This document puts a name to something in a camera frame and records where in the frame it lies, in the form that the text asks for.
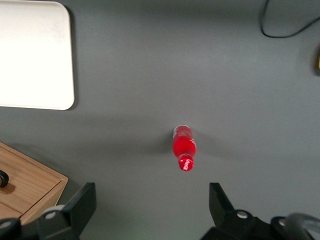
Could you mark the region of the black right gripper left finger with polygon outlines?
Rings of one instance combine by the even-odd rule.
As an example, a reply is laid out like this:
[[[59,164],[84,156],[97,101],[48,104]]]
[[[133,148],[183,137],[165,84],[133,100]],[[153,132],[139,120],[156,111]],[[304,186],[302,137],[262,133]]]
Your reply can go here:
[[[96,208],[96,184],[85,183],[66,204],[50,207],[37,219],[39,239],[78,240]]]

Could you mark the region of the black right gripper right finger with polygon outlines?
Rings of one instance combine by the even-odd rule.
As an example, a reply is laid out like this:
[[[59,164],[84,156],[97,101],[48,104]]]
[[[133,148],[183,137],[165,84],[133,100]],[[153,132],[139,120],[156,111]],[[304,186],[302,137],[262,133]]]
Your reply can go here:
[[[270,239],[270,225],[248,211],[235,209],[219,183],[209,184],[209,211],[214,227],[203,240]]]

